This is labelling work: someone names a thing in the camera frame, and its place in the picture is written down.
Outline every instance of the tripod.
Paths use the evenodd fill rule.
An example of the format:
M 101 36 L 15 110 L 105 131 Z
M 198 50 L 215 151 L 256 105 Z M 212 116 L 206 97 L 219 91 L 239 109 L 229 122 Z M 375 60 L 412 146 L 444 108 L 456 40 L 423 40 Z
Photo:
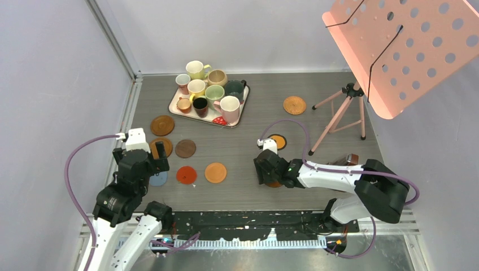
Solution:
M 339 107 L 338 111 L 336 113 L 334 113 L 333 99 L 340 96 L 341 94 L 346 94 L 346 99 L 344 100 L 342 105 Z M 364 92 L 361 89 L 359 83 L 356 81 L 355 84 L 353 84 L 353 83 L 347 84 L 347 86 L 345 88 L 342 88 L 342 90 L 336 92 L 335 94 L 331 95 L 328 99 L 326 99 L 326 100 L 324 100 L 324 101 L 322 101 L 322 102 L 313 106 L 312 109 L 316 110 L 318 107 L 320 107 L 320 106 L 324 105 L 325 103 L 331 101 L 331 113 L 333 115 L 333 118 L 329 122 L 328 126 L 326 126 L 326 129 L 324 129 L 324 132 L 321 134 L 319 139 L 316 141 L 316 144 L 314 145 L 314 147 L 309 151 L 310 156 L 314 154 L 317 147 L 319 146 L 319 143 L 321 143 L 321 141 L 323 141 L 324 137 L 326 136 L 326 134 L 328 132 L 329 133 L 335 133 L 335 132 L 344 130 L 346 128 L 352 127 L 356 124 L 361 124 L 361 140 L 366 139 L 366 131 L 365 131 L 365 127 L 364 127 L 364 103 L 363 103 L 363 99 L 361 98 L 363 95 L 364 95 Z M 345 125 L 341 128 L 336 129 L 336 127 L 338 126 L 338 123 L 343 118 L 344 113 L 346 112 L 346 110 L 348 109 L 349 105 L 351 104 L 352 100 L 355 97 L 360 97 L 358 99 L 360 120 L 358 120 L 354 123 Z

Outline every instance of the cup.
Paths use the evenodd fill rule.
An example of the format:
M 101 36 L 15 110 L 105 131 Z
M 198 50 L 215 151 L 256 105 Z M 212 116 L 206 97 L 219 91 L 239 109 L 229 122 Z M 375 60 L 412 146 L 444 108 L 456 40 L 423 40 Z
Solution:
M 178 108 L 183 114 L 188 114 L 191 111 L 190 99 L 180 97 L 176 103 L 176 108 Z
M 190 102 L 193 103 L 194 97 L 200 97 L 204 95 L 206 90 L 206 83 L 203 80 L 195 79 L 188 84 L 188 93 L 190 94 Z
M 226 96 L 220 102 L 215 101 L 213 104 L 227 123 L 234 123 L 240 119 L 240 100 L 235 96 Z
M 220 69 L 216 69 L 206 77 L 205 82 L 208 83 L 209 86 L 212 85 L 220 85 L 225 86 L 228 82 L 228 76 L 226 73 Z
M 186 71 L 192 80 L 204 80 L 210 74 L 211 66 L 203 65 L 203 63 L 201 63 L 200 61 L 194 60 L 186 65 Z
M 191 81 L 189 75 L 183 73 L 182 75 L 176 76 L 176 84 L 180 89 L 181 94 L 188 95 L 188 83 Z
M 208 105 L 211 109 L 215 109 L 213 105 L 215 101 L 219 101 L 224 97 L 224 88 L 220 85 L 212 85 L 206 88 L 204 92 L 206 99 L 208 100 Z
M 206 117 L 206 115 L 208 115 L 208 100 L 206 97 L 200 96 L 195 98 L 193 108 L 195 108 L 196 114 L 198 114 L 199 117 Z
M 225 95 L 238 98 L 239 103 L 242 104 L 245 101 L 245 87 L 245 80 L 241 80 L 241 82 L 237 80 L 229 81 L 225 85 Z

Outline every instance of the wooden table surface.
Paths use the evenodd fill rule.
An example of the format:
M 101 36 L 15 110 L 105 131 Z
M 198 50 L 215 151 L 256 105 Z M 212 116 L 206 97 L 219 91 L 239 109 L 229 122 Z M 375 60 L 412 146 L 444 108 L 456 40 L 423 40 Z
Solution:
M 319 138 L 331 120 L 331 107 L 326 104 L 313 111 L 311 107 L 334 94 L 349 82 L 354 82 L 352 73 L 276 73 L 228 75 L 230 80 L 246 80 L 251 93 L 239 126 L 222 128 L 171 115 L 168 105 L 176 91 L 175 76 L 146 76 L 138 99 L 133 119 L 133 128 L 143 127 L 148 142 L 155 139 L 150 131 L 151 121 L 159 115 L 171 115 L 175 129 L 166 137 L 173 148 L 182 139 L 196 143 L 195 154 L 187 159 L 175 152 L 168 158 L 170 170 L 168 181 L 161 187 L 150 186 L 148 194 L 138 211 L 143 211 L 148 202 L 165 203 L 174 211 L 239 211 L 239 210 L 292 210 L 323 209 L 331 198 L 344 198 L 348 194 L 328 189 L 270 188 L 258 185 L 253 158 L 260 150 L 256 140 L 272 122 L 291 118 L 306 124 L 310 131 L 311 146 Z M 292 116 L 282 107 L 288 96 L 302 97 L 307 103 L 306 111 Z M 335 100 L 336 109 L 345 96 Z M 359 120 L 359 105 L 353 101 L 338 127 Z M 286 160 L 301 158 L 305 143 L 303 130 L 291 122 L 273 126 L 273 133 L 286 137 L 288 145 L 279 151 Z M 366 159 L 382 160 L 376 137 L 366 116 L 366 140 L 360 140 L 360 126 L 334 134 L 327 134 L 314 156 L 308 158 L 316 163 L 327 163 L 341 155 L 359 155 L 360 163 Z M 210 183 L 204 176 L 206 166 L 213 162 L 223 163 L 228 175 L 218 184 Z M 179 168 L 189 165 L 196 169 L 198 178 L 193 185 L 176 181 Z

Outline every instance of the dark green mug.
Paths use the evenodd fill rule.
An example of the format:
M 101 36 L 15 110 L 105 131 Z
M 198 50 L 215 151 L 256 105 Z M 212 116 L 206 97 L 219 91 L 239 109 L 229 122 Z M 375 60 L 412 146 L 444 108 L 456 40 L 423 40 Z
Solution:
M 236 98 L 238 98 L 239 103 L 243 104 L 243 102 L 245 101 L 245 87 L 245 80 L 231 80 L 224 86 L 225 96 L 235 96 Z

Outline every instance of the white tray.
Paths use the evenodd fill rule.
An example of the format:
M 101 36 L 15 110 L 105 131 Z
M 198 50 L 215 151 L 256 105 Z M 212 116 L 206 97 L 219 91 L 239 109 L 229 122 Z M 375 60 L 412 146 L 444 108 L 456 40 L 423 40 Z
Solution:
M 178 102 L 178 100 L 180 99 L 180 97 L 182 98 L 188 98 L 189 95 L 183 95 L 179 89 L 176 90 L 175 94 L 173 95 L 173 99 L 171 99 L 171 102 L 169 103 L 169 106 L 168 106 L 168 110 L 171 114 L 174 114 L 174 115 L 178 115 L 178 116 L 181 116 L 181 117 L 187 117 L 188 119 L 192 119 L 192 120 L 197 120 L 197 121 L 202 121 L 204 123 L 209 123 L 209 124 L 212 124 L 212 125 L 217 125 L 217 126 L 221 126 L 221 127 L 227 127 L 227 128 L 234 128 L 236 126 L 238 126 L 238 124 L 240 123 L 241 121 L 241 116 L 243 115 L 243 110 L 245 109 L 245 105 L 246 105 L 246 101 L 247 101 L 247 98 L 250 94 L 250 87 L 248 85 L 245 86 L 245 97 L 244 97 L 244 102 L 242 105 L 239 106 L 239 119 L 237 121 L 235 121 L 234 123 L 228 123 L 226 125 L 221 125 L 221 124 L 216 124 L 216 123 L 213 123 L 213 120 L 217 117 L 221 117 L 221 113 L 218 112 L 217 110 L 213 110 L 211 108 L 208 109 L 208 115 L 206 115 L 206 117 L 199 117 L 197 114 L 196 114 L 196 111 L 195 109 L 193 108 L 193 106 L 191 106 L 191 111 L 188 113 L 188 114 L 184 114 L 183 112 L 181 112 L 177 107 L 176 107 L 176 103 Z

